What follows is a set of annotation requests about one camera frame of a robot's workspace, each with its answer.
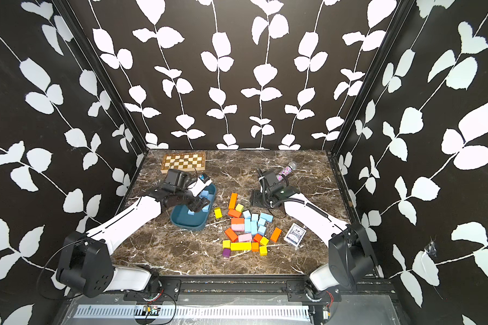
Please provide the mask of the dark teal plastic tray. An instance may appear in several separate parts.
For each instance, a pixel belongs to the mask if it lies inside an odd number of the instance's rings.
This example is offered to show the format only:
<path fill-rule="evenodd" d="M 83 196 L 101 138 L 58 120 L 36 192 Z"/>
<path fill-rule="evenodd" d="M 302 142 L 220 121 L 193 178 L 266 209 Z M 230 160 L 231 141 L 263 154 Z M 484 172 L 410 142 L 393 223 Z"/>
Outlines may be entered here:
<path fill-rule="evenodd" d="M 190 211 L 186 205 L 174 207 L 170 215 L 170 220 L 173 225 L 194 232 L 203 230 L 206 226 L 208 216 L 213 210 L 216 192 L 217 190 L 214 184 L 209 185 L 201 192 L 201 197 L 208 199 L 210 204 L 203 207 L 197 213 Z"/>

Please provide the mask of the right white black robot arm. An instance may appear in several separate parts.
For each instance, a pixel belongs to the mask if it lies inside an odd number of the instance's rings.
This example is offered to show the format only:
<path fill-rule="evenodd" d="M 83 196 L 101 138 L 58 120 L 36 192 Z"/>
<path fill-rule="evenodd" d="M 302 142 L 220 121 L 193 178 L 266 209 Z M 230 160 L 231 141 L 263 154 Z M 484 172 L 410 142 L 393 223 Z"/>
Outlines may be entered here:
<path fill-rule="evenodd" d="M 310 202 L 290 185 L 285 172 L 257 170 L 259 188 L 252 191 L 251 204 L 265 209 L 282 207 L 287 216 L 310 230 L 328 248 L 328 262 L 309 274 L 313 291 L 341 287 L 357 291 L 357 283 L 379 266 L 367 230 L 360 223 L 347 223 Z"/>

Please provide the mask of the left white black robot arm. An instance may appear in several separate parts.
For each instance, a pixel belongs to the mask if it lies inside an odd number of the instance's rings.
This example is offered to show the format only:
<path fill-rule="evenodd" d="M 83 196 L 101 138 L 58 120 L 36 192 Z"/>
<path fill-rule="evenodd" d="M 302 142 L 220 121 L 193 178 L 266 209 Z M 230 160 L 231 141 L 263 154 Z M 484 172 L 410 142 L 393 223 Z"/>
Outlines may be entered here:
<path fill-rule="evenodd" d="M 107 222 L 85 233 L 73 232 L 64 241 L 56 280 L 89 298 L 108 291 L 151 292 L 152 273 L 146 269 L 115 266 L 111 256 L 133 233 L 168 208 L 184 205 L 199 212 L 210 203 L 201 194 L 212 183 L 202 173 L 192 178 L 177 169 Z"/>

